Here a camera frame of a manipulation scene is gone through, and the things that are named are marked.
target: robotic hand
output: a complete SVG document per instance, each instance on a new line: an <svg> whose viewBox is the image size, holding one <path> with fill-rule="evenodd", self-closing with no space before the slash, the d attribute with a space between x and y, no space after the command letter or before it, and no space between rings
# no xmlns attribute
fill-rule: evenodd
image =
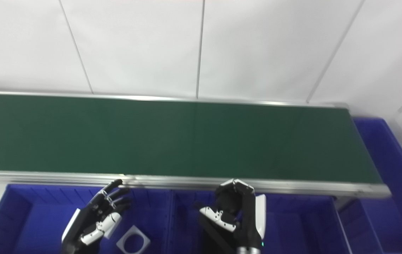
<svg viewBox="0 0 402 254"><path fill-rule="evenodd" d="M120 223L121 214L130 208L131 199L123 195L122 188L109 194L122 184L121 179L109 183L89 201L77 209L62 235L61 254L97 254L102 237L109 238Z"/></svg>
<svg viewBox="0 0 402 254"><path fill-rule="evenodd" d="M252 186L231 179L217 188L215 198L215 204L199 209L204 216L199 222L207 233L216 238L219 245L225 246L219 231L227 230L233 234L237 254L260 254L265 234L265 195L256 196ZM237 218L240 211L241 222ZM225 252L232 250L230 246L223 249Z"/></svg>

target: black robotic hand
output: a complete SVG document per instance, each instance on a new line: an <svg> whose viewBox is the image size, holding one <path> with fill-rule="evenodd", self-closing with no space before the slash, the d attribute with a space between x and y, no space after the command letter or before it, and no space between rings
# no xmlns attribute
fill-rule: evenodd
<svg viewBox="0 0 402 254"><path fill-rule="evenodd" d="M226 253L235 249L238 254L260 254L265 234L265 195L256 196L252 186L231 179L217 188L215 198L215 204L198 207L202 214L199 222L206 232ZM233 234L233 246L225 244L225 230Z"/></svg>
<svg viewBox="0 0 402 254"><path fill-rule="evenodd" d="M121 214L131 205L123 195L130 190L120 188L117 179L100 190L83 209L77 209L62 235L61 254L97 254L104 235L115 230Z"/></svg>

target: blue plastic bin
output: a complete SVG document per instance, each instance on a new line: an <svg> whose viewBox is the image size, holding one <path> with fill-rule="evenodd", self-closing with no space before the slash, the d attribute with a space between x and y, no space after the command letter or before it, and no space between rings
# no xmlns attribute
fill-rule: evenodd
<svg viewBox="0 0 402 254"><path fill-rule="evenodd" d="M85 206L99 190L79 186L9 185L0 202L0 254L58 254L61 235L75 209ZM116 242L132 225L151 240L146 253L165 253L170 191L132 189L129 196L133 198L133 206L124 213L112 237L102 240L101 254L121 254ZM126 248L132 251L134 244L126 242Z"/></svg>
<svg viewBox="0 0 402 254"><path fill-rule="evenodd" d="M193 207L214 201L211 192L174 191L169 254L202 252L203 233ZM263 254L348 254L333 199L329 196L267 194Z"/></svg>
<svg viewBox="0 0 402 254"><path fill-rule="evenodd" d="M355 124L392 197L362 199L340 212L354 254L402 253L402 148L382 119Z"/></svg>
<svg viewBox="0 0 402 254"><path fill-rule="evenodd" d="M0 202L0 253L58 253L73 212L98 190L9 185ZM132 189L130 196L133 206L112 238L102 240L102 254L120 254L116 242L132 225L151 239L146 254L202 252L203 231L193 204L212 203L213 192ZM348 254L331 197L267 194L267 211L264 254Z"/></svg>

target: white wall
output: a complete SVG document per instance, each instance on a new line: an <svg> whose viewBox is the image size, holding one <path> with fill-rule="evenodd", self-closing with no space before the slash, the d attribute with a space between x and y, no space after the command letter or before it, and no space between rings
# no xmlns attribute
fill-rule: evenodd
<svg viewBox="0 0 402 254"><path fill-rule="evenodd" d="M0 0L0 90L341 102L402 143L402 1Z"/></svg>

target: metal leg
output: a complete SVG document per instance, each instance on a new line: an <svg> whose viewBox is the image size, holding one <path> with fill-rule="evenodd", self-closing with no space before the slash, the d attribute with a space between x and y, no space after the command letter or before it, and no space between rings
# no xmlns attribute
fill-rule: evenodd
<svg viewBox="0 0 402 254"><path fill-rule="evenodd" d="M338 212L347 204L350 204L351 201L356 199L354 196L336 196L335 198L336 200L334 201L334 206Z"/></svg>

